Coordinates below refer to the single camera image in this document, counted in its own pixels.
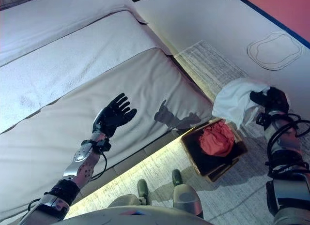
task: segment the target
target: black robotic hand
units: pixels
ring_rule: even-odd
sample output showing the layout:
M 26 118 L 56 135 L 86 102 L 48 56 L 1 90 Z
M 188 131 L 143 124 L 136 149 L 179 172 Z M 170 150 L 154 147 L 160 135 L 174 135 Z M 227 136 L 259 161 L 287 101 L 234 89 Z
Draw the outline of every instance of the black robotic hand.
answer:
M 271 87 L 270 90 L 268 90 L 267 95 L 264 95 L 262 91 L 259 93 L 252 91 L 250 99 L 265 107 L 265 112 L 267 114 L 274 110 L 288 113 L 290 108 L 285 93 L 275 87 Z
M 123 126 L 133 119 L 137 110 L 128 107 L 130 102 L 124 93 L 118 95 L 110 104 L 103 108 L 93 122 L 93 133 L 100 130 L 107 138 L 114 135 L 117 127 Z

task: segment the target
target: white wall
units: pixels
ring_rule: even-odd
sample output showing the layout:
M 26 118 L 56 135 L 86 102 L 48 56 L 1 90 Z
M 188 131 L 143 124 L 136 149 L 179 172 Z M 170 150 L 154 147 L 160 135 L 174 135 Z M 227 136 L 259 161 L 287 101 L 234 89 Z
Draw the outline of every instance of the white wall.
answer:
M 310 118 L 310 50 L 280 71 L 254 63 L 247 46 L 280 28 L 240 0 L 141 0 L 138 12 L 176 54 L 204 39 L 251 77 L 289 94 L 292 108 Z

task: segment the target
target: red wall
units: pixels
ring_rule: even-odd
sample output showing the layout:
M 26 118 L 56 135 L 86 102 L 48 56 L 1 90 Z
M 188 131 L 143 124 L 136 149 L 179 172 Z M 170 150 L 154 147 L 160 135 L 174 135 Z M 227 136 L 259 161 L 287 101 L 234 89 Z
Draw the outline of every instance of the red wall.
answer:
M 310 42 L 310 0 L 248 0 Z

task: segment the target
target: blue trim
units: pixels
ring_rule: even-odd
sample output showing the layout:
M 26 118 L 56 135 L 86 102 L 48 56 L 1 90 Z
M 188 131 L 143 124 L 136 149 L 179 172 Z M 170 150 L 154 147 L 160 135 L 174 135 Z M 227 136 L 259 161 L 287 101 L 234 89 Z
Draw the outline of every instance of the blue trim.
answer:
M 248 5 L 249 7 L 251 7 L 253 10 L 257 11 L 258 13 L 260 13 L 262 16 L 264 16 L 267 19 L 269 19 L 271 22 L 276 24 L 281 29 L 285 30 L 287 33 L 289 33 L 291 36 L 293 36 L 295 39 L 297 39 L 299 42 L 301 42 L 304 46 L 306 46 L 307 48 L 310 49 L 310 43 L 307 40 L 305 40 L 304 38 L 302 38 L 300 35 L 298 35 L 296 32 L 294 32 L 291 29 L 289 29 L 283 23 L 281 23 L 280 21 L 278 21 L 277 19 L 275 19 L 274 17 L 272 17 L 271 15 L 269 15 L 268 13 L 266 13 L 265 11 L 263 11 L 262 9 L 257 7 L 256 5 L 254 5 L 252 2 L 250 2 L 248 0 L 241 0 L 241 1 L 243 3 L 245 3 L 246 5 Z

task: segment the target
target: outline drawing on wall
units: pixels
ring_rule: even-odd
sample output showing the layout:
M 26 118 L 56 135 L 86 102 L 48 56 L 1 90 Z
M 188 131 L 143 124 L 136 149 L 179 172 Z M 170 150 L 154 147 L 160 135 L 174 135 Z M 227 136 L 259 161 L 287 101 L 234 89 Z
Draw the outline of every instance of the outline drawing on wall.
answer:
M 255 63 L 273 71 L 283 69 L 303 52 L 303 45 L 283 31 L 273 32 L 247 47 L 247 54 Z

